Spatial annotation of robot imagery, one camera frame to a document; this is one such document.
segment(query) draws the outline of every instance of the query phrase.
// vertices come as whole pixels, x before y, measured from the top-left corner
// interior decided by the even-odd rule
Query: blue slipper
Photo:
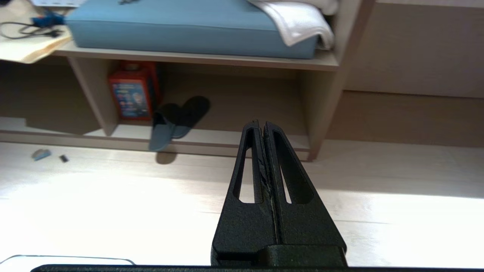
[[[148,149],[159,152],[171,142],[175,124],[180,118],[181,109],[176,104],[166,104],[158,108],[153,115],[153,129]]]

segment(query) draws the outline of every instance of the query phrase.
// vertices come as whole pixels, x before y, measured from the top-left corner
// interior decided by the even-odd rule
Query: small black object
[[[62,31],[61,30],[53,30],[53,31],[49,32],[47,35],[48,36],[51,36],[52,38],[57,38],[61,34],[62,34]]]
[[[62,155],[59,158],[63,163],[67,163],[69,161],[69,159],[65,155]]]

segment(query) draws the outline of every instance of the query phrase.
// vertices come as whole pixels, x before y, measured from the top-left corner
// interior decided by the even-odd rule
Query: shelf board
[[[85,134],[85,136],[103,137],[101,131]],[[212,147],[238,148],[242,133],[240,131],[192,129],[185,137],[174,139],[172,144],[178,145],[200,145]],[[110,138],[136,140],[148,143],[151,137],[151,126],[141,122],[140,125],[120,124]],[[307,136],[287,135],[292,147],[296,151],[308,152],[309,143]]]
[[[74,41],[70,41],[61,48],[59,48],[57,51],[55,51],[54,55],[78,58],[149,60],[162,62],[236,65],[319,71],[336,71],[339,66],[338,61],[336,60],[332,52],[322,50],[317,50],[315,57],[311,60],[300,60],[232,55],[81,48],[77,47]]]

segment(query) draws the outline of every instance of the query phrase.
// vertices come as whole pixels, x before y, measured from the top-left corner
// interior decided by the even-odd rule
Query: white towel
[[[324,15],[335,15],[339,8],[339,0],[278,0],[281,2],[299,2],[313,5],[323,12]]]
[[[334,34],[317,7],[290,1],[249,1],[272,18],[287,46],[319,35],[322,39],[318,46],[320,49],[330,50],[333,47]]]

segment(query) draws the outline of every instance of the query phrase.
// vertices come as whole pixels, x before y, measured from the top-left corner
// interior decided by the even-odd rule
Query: red box
[[[117,71],[109,77],[109,84],[121,119],[151,120],[156,95],[146,68]]]
[[[157,105],[161,105],[163,102],[161,84],[160,84],[160,77],[161,72],[159,66],[154,61],[141,61],[141,60],[121,60],[120,62],[120,69],[123,71],[132,71],[133,68],[130,66],[133,65],[134,67],[138,66],[140,68],[146,68],[151,76],[151,81],[153,82],[153,88],[156,95],[156,103]]]

